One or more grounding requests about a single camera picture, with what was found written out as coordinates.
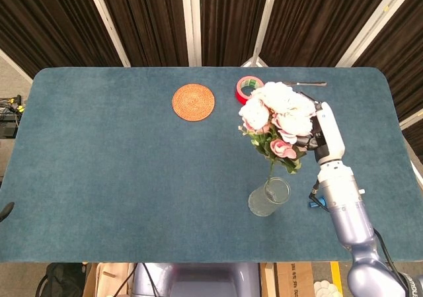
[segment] red tape roll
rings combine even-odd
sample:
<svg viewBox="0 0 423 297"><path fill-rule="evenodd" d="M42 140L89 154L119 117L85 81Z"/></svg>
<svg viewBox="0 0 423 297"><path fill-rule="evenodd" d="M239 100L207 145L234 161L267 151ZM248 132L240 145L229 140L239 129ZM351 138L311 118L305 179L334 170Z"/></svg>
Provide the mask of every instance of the red tape roll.
<svg viewBox="0 0 423 297"><path fill-rule="evenodd" d="M251 96L244 94L242 92L242 88L251 87L253 89L258 89L259 87L262 87L263 85L264 85L263 81L257 77L252 77L250 75L246 77L242 77L237 83L237 87L235 89L235 96L242 105L245 105L245 103L248 101L248 99Z"/></svg>

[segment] glass vase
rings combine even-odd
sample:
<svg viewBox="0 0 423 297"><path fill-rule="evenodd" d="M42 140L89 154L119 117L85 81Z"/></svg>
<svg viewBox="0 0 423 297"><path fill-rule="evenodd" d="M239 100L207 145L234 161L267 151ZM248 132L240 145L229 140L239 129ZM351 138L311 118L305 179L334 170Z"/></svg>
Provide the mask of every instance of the glass vase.
<svg viewBox="0 0 423 297"><path fill-rule="evenodd" d="M290 194L291 188L284 179L269 178L250 194L249 208L256 216L269 216L288 201Z"/></svg>

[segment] table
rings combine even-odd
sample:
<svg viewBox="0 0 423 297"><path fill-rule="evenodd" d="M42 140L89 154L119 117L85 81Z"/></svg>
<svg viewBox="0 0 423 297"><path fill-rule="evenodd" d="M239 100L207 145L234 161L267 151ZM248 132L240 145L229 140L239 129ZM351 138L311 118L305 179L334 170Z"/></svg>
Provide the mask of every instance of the table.
<svg viewBox="0 0 423 297"><path fill-rule="evenodd" d="M332 107L373 225L395 260L423 258L423 203L383 74L373 68L61 67L34 79L0 191L0 261L333 261L350 256L307 207L319 167L276 174L290 200L267 218L247 199L269 163L243 137L238 79L296 87ZM212 114L187 122L174 92L201 83Z"/></svg>

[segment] rattan coaster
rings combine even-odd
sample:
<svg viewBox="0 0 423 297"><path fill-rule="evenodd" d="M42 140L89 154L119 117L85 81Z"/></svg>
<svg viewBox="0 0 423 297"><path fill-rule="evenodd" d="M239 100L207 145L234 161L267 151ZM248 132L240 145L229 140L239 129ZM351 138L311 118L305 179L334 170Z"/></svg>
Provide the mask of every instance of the rattan coaster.
<svg viewBox="0 0 423 297"><path fill-rule="evenodd" d="M174 112L184 120L203 120L213 111L214 95L203 85L187 84L173 95L172 106Z"/></svg>

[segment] flower stem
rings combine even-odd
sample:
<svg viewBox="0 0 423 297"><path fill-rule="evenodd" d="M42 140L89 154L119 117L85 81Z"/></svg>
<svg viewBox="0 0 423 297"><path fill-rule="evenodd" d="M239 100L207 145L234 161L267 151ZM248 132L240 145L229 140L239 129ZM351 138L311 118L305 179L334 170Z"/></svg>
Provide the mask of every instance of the flower stem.
<svg viewBox="0 0 423 297"><path fill-rule="evenodd" d="M275 164L275 159L271 159L270 160L270 172L269 172L269 177L267 178L267 180L272 178L274 164Z"/></svg>

